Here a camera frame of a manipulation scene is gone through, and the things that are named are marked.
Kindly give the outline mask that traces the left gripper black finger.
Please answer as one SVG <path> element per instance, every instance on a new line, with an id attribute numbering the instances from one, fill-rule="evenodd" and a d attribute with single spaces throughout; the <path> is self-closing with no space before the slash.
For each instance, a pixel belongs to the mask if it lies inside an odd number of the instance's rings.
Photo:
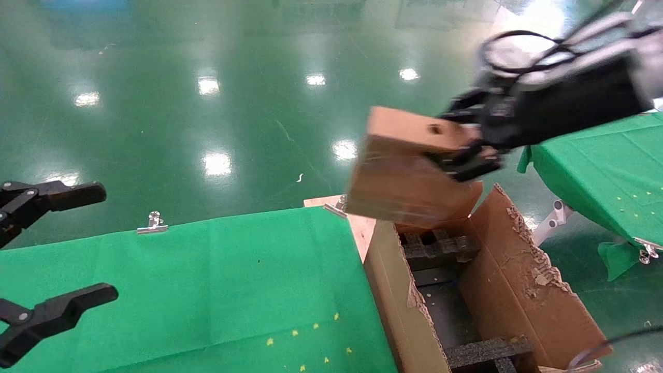
<path id="1" fill-rule="evenodd" d="M 1 191 L 1 248 L 48 212 L 66 211 L 106 201 L 99 182 L 65 185 L 61 180 L 27 184 L 8 180 Z"/>
<path id="2" fill-rule="evenodd" d="M 76 328 L 86 311 L 118 297 L 113 285 L 98 283 L 47 299 L 32 309 L 2 299 L 1 319 L 8 327 L 1 335 L 1 366 L 14 366 L 45 338 Z"/>

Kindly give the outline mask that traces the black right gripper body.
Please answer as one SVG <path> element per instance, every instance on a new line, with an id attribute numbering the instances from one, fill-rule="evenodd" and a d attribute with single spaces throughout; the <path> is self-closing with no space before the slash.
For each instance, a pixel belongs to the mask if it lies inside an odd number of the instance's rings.
<path id="1" fill-rule="evenodd" d="M 623 54 L 494 95 L 482 110 L 482 139 L 495 149 L 532 146 L 650 109 L 653 78 Z"/>

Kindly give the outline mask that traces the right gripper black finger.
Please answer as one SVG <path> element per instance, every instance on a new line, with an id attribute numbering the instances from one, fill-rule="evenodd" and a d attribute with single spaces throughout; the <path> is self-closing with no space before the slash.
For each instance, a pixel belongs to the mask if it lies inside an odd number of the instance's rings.
<path id="1" fill-rule="evenodd" d="M 457 182 L 468 182 L 503 166 L 499 151 L 485 142 L 471 142 L 450 153 L 426 152 L 426 159 Z"/>
<path id="2" fill-rule="evenodd" d="M 483 88 L 471 88 L 451 99 L 448 108 L 439 115 L 439 118 L 459 124 L 477 123 L 488 97 L 490 97 L 489 91 Z"/>

